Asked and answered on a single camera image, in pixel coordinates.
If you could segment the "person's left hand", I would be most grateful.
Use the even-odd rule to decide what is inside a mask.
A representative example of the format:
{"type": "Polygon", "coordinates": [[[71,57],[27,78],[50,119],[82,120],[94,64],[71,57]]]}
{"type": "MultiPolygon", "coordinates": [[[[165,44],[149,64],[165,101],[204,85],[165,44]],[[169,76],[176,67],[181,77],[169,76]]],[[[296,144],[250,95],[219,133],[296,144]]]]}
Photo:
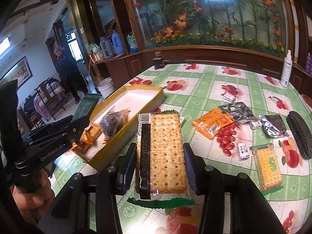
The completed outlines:
{"type": "Polygon", "coordinates": [[[51,188],[51,182],[45,170],[39,171],[33,178],[39,184],[39,188],[34,193],[22,193],[16,186],[12,191],[14,201],[21,215],[28,221],[33,218],[31,210],[37,210],[40,215],[44,215],[55,198],[55,193],[51,188]]]}

